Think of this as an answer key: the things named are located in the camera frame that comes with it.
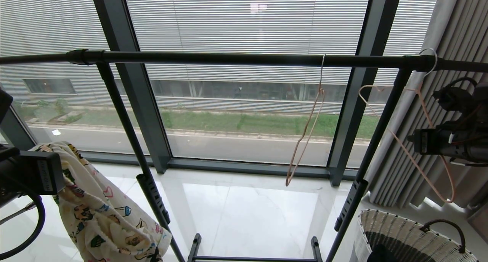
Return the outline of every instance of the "glossy marble floor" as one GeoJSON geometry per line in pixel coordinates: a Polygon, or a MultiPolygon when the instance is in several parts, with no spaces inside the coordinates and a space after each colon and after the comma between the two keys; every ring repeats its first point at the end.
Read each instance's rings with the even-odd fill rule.
{"type": "MultiPolygon", "coordinates": [[[[135,179],[139,168],[108,164],[96,164],[96,167],[153,216],[135,179]]],[[[285,187],[283,177],[194,170],[154,174],[171,217],[171,230],[185,256],[198,232],[202,235],[201,255],[312,258],[310,239],[316,236],[325,259],[336,235],[333,228],[337,215],[351,185],[343,182],[340,187],[331,188],[327,180],[294,178],[285,187]]],[[[45,196],[43,201],[47,220],[42,234],[29,248],[7,261],[82,262],[61,223],[56,204],[50,196],[45,196]]],[[[27,197],[18,198],[0,210],[0,217],[27,203],[27,197]]],[[[375,208],[363,201],[360,209],[369,207],[375,208]]],[[[466,223],[462,209],[424,203],[420,208],[390,211],[419,222],[447,217],[465,231],[469,250],[478,258],[488,257],[486,243],[466,223]]],[[[24,241],[36,223],[37,212],[31,210],[0,226],[0,251],[24,241]]],[[[354,219],[334,261],[349,261],[356,227],[354,219]]],[[[434,229],[458,238],[456,231],[447,226],[434,229]]],[[[169,251],[164,260],[174,262],[176,258],[169,251]]]]}

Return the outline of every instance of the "woven basket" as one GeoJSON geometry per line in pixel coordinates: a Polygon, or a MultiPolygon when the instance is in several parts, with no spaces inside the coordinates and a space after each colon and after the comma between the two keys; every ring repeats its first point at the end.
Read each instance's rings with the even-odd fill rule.
{"type": "Polygon", "coordinates": [[[465,238],[458,225],[448,220],[434,220],[420,225],[398,215],[379,210],[364,210],[354,241],[357,261],[366,262],[371,249],[384,245],[398,262],[477,262],[466,250],[465,238]],[[430,225],[445,222],[454,226],[461,236],[461,244],[431,231],[430,225]]]}

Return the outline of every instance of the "curtain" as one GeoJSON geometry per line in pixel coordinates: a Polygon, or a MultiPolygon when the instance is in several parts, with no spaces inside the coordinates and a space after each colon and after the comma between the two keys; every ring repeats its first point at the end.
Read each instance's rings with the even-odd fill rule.
{"type": "MultiPolygon", "coordinates": [[[[488,0],[438,0],[422,47],[433,48],[439,57],[448,60],[486,62],[487,14],[488,0]]],[[[421,72],[413,73],[408,88],[418,88],[423,80],[421,92],[434,125],[458,118],[459,114],[444,111],[432,98],[433,91],[462,76],[470,76],[479,82],[488,81],[486,75],[472,72],[438,71],[426,78],[424,75],[421,72]]],[[[461,86],[472,91],[467,83],[461,86]]],[[[403,144],[429,179],[445,198],[449,198],[450,184],[442,161],[438,156],[415,154],[413,144],[406,140],[415,129],[427,127],[418,97],[413,92],[405,91],[389,128],[396,132],[399,139],[403,139],[403,144]]],[[[480,190],[488,182],[488,172],[480,168],[450,167],[457,188],[455,203],[466,207],[482,200],[480,190]]],[[[409,203],[419,205],[425,197],[429,197],[442,204],[390,133],[384,135],[366,179],[370,181],[372,203],[404,207],[409,203]]]]}

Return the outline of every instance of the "gray pavement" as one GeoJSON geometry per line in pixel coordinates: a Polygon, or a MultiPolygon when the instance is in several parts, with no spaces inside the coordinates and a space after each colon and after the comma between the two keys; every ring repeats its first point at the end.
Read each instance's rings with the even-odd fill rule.
{"type": "MultiPolygon", "coordinates": [[[[90,130],[59,127],[59,135],[54,135],[55,128],[31,126],[31,131],[39,142],[68,141],[78,149],[89,151],[108,151],[133,153],[129,140],[120,130],[90,130]]],[[[143,136],[136,132],[146,154],[149,154],[143,136]]],[[[232,161],[255,161],[268,163],[290,163],[291,154],[296,144],[294,139],[222,137],[214,135],[168,134],[174,156],[189,158],[224,159],[232,161]]],[[[357,143],[349,158],[349,167],[358,167],[367,148],[366,143],[357,143]]],[[[324,165],[331,149],[329,141],[311,141],[300,164],[324,165]]]]}

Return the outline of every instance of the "grass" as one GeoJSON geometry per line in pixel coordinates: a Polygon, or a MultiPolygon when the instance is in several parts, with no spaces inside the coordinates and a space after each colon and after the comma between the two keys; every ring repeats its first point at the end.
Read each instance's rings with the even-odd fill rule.
{"type": "MultiPolygon", "coordinates": [[[[17,112],[24,120],[38,118],[41,122],[56,117],[57,112],[49,107],[18,107],[17,112]]],[[[93,126],[121,127],[117,113],[113,109],[68,109],[69,111],[84,111],[83,117],[72,124],[93,126]]],[[[128,111],[129,118],[135,127],[138,127],[132,111],[128,111]]],[[[164,126],[167,129],[180,130],[207,130],[212,132],[230,133],[260,133],[276,135],[301,135],[308,116],[284,116],[280,114],[250,114],[250,113],[210,113],[195,111],[168,111],[161,109],[164,126]]],[[[315,116],[310,121],[312,127],[315,116]]],[[[313,135],[317,137],[333,137],[339,116],[334,114],[321,114],[313,135]]],[[[363,116],[357,137],[371,138],[378,118],[363,116]]]]}

